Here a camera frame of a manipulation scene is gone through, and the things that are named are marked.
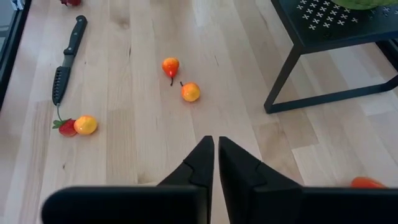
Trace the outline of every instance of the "knife blade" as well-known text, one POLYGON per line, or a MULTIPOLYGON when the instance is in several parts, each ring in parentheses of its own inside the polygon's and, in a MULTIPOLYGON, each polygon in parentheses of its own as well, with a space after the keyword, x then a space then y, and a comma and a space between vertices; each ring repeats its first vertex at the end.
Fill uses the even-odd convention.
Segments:
POLYGON ((52 86, 52 102, 54 105, 61 103, 67 90, 70 72, 75 61, 81 39, 85 33, 87 19, 85 16, 76 17, 76 25, 70 34, 68 47, 63 51, 63 63, 55 71, 54 83, 52 86))

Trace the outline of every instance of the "black table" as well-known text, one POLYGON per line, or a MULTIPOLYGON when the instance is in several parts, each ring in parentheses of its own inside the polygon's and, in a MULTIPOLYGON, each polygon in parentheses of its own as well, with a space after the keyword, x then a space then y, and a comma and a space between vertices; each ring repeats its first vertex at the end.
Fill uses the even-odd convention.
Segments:
POLYGON ((398 76, 395 76, 379 85, 274 104, 301 55, 398 38, 398 5, 355 11, 338 6, 330 0, 271 2, 294 45, 264 103, 267 113, 380 93, 398 86, 398 76))

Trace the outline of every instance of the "green melon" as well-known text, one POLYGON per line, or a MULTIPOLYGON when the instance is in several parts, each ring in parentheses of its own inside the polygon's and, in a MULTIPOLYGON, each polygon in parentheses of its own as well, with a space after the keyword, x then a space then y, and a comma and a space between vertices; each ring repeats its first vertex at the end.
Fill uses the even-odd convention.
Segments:
POLYGON ((347 9, 367 10, 378 6, 398 4, 398 0, 331 0, 347 9))

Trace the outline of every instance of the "orange object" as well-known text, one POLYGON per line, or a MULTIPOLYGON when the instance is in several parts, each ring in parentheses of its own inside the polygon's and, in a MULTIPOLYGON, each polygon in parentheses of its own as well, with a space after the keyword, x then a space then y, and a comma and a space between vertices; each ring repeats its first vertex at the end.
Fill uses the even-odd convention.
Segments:
POLYGON ((369 177, 355 177, 351 182, 351 187, 365 189, 387 188, 382 183, 369 177))
POLYGON ((177 75, 178 68, 180 67, 180 62, 177 58, 167 58, 162 63, 163 71, 166 73, 168 77, 172 79, 172 83, 170 86, 173 85, 174 77, 177 75))
POLYGON ((196 83, 190 82, 185 85, 181 84, 181 96, 185 101, 194 102, 200 97, 200 89, 196 83))
POLYGON ((79 134, 92 134, 97 129, 97 120, 93 116, 83 115, 75 121, 73 127, 79 134))

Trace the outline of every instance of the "patterned tabletop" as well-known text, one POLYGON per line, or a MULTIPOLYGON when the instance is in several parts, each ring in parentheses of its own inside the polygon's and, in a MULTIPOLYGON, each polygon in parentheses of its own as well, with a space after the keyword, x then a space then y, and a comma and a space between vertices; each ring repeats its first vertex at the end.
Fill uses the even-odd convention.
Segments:
POLYGON ((398 5, 357 11, 338 6, 330 0, 272 0, 279 4, 280 17, 291 26, 304 45, 349 39, 398 38, 398 5))

